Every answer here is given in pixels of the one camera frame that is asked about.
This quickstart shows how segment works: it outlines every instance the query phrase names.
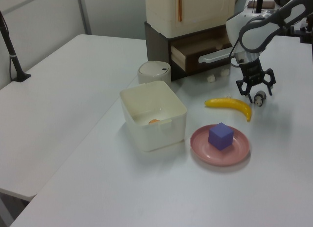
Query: plate rim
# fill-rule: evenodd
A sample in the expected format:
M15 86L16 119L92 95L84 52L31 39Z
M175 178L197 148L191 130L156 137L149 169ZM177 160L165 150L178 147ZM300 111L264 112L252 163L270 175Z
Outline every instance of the plate rim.
M243 156L242 158L240 158L238 161L231 162L231 163L227 163L227 164L215 163L215 162L208 161L208 160L202 158L202 157L199 156L198 153L194 150L194 148L193 148L192 145L191 145L191 140L192 140L193 136L195 135L195 133L196 133L197 131L201 130L201 129L204 129L204 128L207 128L207 129L209 130L209 128L214 127L214 126L216 126L216 125L217 125L217 124L208 124L208 125L205 125L205 126L202 126L202 127L198 128L198 129L196 129L196 130L192 133L192 135L191 135L191 137L190 137L190 140L189 140L189 144L190 144L190 148L191 148L192 152L193 152L193 153L197 156L197 158L199 158L201 161L203 161L203 162L205 162L205 163L207 163L207 164L210 164L210 165L214 165L214 166L220 166L220 167L232 166L232 165L235 165L235 164L240 163L241 161L243 161L243 160L248 156L248 154L249 154L249 152L250 152L250 143L249 143L249 140L248 140L248 138L246 137L246 135L245 135L244 133L242 133L240 130L238 130L238 129L234 128L234 127L228 126L228 125L227 125L227 126L228 126L229 128L231 128L232 130L234 130L234 132L238 132L240 135L242 135L243 138L244 138L244 140L246 140L246 141L247 141L247 144L248 144L246 153L245 153L244 156Z

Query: white lid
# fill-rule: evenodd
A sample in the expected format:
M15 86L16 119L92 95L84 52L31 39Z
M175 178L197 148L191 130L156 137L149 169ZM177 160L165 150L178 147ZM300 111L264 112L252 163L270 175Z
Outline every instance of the white lid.
M170 69L170 65L166 62L148 61L139 68L139 73L158 76L165 74Z

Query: small gray object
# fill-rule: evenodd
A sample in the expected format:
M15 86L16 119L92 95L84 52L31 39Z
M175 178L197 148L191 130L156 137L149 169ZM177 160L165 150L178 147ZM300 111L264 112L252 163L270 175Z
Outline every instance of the small gray object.
M254 96L254 104L257 106L262 106L264 100L266 99L266 94L264 91L258 91Z

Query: purple cube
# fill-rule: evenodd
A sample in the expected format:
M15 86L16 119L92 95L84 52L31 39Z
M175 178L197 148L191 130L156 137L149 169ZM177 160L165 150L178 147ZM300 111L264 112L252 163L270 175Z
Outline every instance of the purple cube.
M218 150L223 150L232 145L234 131L223 123L209 129L209 143L214 145Z

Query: white cabinet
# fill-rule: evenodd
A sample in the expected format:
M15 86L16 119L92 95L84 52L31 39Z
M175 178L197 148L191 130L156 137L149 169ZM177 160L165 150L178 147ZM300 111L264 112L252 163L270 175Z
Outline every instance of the white cabinet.
M225 24L235 0L146 0L147 23L166 38Z

